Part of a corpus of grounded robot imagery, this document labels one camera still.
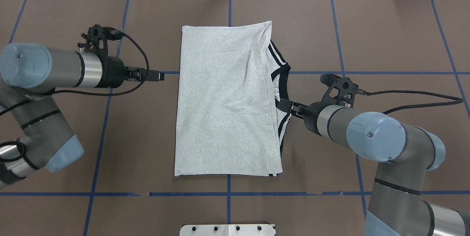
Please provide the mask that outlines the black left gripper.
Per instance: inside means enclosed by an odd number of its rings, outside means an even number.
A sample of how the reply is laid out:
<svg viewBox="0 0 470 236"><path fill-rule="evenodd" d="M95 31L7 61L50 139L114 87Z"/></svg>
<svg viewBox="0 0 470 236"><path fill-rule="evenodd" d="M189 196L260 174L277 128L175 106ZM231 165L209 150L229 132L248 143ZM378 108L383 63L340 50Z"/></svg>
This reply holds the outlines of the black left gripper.
<svg viewBox="0 0 470 236"><path fill-rule="evenodd" d="M124 81L134 81L140 84L146 81L164 81L165 73L158 70L148 70L126 66L119 57L109 55L108 41L128 39L141 52L144 60L147 55L139 44L128 34L113 27L103 27L95 24L82 33L85 42L79 43L78 57L81 63L81 75L78 87L85 88L118 88Z"/></svg>

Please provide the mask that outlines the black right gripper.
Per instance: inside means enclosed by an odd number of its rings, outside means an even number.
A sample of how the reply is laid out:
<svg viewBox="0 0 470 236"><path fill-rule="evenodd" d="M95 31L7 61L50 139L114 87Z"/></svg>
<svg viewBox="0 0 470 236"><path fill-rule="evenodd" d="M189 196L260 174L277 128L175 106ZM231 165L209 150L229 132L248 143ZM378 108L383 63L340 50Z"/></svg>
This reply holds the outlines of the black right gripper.
<svg viewBox="0 0 470 236"><path fill-rule="evenodd" d="M359 86L352 82L349 77L323 74L319 80L328 87L321 101L307 106L281 98L276 105L277 109L282 112L291 113L295 117L301 118L306 128L315 134L319 134L317 123L319 122L319 114L323 109L331 105L352 107L355 95L359 92Z"/></svg>

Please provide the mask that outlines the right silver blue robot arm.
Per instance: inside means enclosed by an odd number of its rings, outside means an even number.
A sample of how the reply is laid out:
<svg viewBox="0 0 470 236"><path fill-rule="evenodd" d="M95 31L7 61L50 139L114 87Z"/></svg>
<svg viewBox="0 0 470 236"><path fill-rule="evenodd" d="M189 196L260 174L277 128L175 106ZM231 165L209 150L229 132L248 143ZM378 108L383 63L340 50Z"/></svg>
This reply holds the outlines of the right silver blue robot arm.
<svg viewBox="0 0 470 236"><path fill-rule="evenodd" d="M303 105L288 99L280 79L277 108L304 121L306 128L357 155L378 162L369 207L365 214L367 236L468 236L469 214L431 204L421 198L425 174L445 159L442 140L418 126L404 124L391 112L461 103L443 94L448 102L399 106L386 112L354 108L356 94L373 95L332 73L321 75L328 89L320 102Z"/></svg>

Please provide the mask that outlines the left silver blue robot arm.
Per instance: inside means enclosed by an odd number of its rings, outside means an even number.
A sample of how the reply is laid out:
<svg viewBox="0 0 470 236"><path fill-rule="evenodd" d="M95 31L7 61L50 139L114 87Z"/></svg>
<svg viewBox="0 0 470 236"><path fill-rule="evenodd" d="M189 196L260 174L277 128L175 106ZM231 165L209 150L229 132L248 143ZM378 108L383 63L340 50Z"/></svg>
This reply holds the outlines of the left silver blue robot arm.
<svg viewBox="0 0 470 236"><path fill-rule="evenodd" d="M1 114L11 113L24 135L1 143L1 188L18 183L42 168L51 173L75 163L84 154L78 136L66 121L54 94L97 96L83 88L118 88L125 81L136 87L165 75L149 67L138 43L122 30L99 24L82 33L78 51L34 43L10 43L1 54ZM108 42L127 38L142 53L145 67L127 66L109 55Z"/></svg>

